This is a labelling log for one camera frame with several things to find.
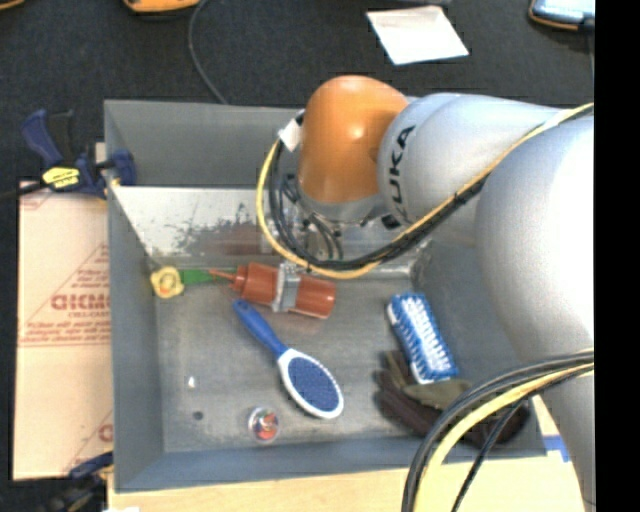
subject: scrub brush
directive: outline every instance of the scrub brush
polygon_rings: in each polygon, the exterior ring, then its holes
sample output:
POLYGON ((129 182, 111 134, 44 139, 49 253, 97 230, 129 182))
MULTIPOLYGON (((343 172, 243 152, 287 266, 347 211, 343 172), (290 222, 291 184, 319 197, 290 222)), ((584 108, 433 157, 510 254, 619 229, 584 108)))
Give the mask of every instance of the scrub brush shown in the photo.
POLYGON ((387 315, 407 357, 411 373, 420 384, 458 375, 458 368, 436 324, 424 294, 394 295, 387 315))

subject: blue and white brush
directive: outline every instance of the blue and white brush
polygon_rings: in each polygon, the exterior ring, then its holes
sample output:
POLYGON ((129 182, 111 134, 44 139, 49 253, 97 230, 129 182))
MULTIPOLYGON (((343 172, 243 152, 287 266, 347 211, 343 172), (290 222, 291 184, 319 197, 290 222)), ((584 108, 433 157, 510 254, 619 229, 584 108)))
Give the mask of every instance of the blue and white brush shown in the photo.
POLYGON ((418 383, 427 384, 458 375, 451 351, 442 339, 424 294, 394 295, 387 305, 387 315, 418 383))
POLYGON ((300 407, 323 419, 342 413, 342 391, 329 370, 313 357, 282 343, 262 315, 244 299, 234 300, 233 309, 249 332, 276 356, 282 382, 300 407))

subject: brush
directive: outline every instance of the brush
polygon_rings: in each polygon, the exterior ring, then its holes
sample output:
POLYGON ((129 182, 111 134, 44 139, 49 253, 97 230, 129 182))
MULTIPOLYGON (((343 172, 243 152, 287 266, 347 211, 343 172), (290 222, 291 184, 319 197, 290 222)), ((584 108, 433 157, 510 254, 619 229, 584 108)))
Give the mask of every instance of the brush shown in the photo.
POLYGON ((449 347, 442 339, 431 306, 423 293, 396 294, 387 315, 408 360, 411 374, 420 384, 458 375, 449 347))
POLYGON ((342 413, 342 391, 324 365, 282 343, 262 315, 246 300, 234 300, 233 309, 249 332, 273 352, 285 388, 302 409, 323 419, 336 418, 342 413))

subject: cardboard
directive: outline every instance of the cardboard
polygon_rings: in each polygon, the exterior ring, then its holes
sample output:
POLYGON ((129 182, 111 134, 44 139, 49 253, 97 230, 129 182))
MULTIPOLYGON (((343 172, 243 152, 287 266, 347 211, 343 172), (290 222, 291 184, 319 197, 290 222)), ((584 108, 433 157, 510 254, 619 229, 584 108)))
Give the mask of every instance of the cardboard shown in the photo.
POLYGON ((42 190, 19 206, 15 480, 112 449, 106 202, 42 190))

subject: glove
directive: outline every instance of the glove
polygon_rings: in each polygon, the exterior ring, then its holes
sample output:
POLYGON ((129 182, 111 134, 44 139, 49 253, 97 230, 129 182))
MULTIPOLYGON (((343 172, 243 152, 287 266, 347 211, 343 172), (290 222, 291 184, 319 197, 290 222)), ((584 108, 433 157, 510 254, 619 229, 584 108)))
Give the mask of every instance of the glove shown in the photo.
MULTIPOLYGON (((471 383, 464 379, 418 384, 399 350, 383 354, 383 368, 377 370, 374 376, 380 388, 375 400, 381 412, 420 437, 427 435, 442 411, 471 387, 471 383)), ((505 410, 498 411, 474 425, 461 440, 481 448, 504 413, 505 410)), ((528 404, 520 406, 500 432, 496 444, 504 444, 513 438, 522 429, 529 415, 528 404)))

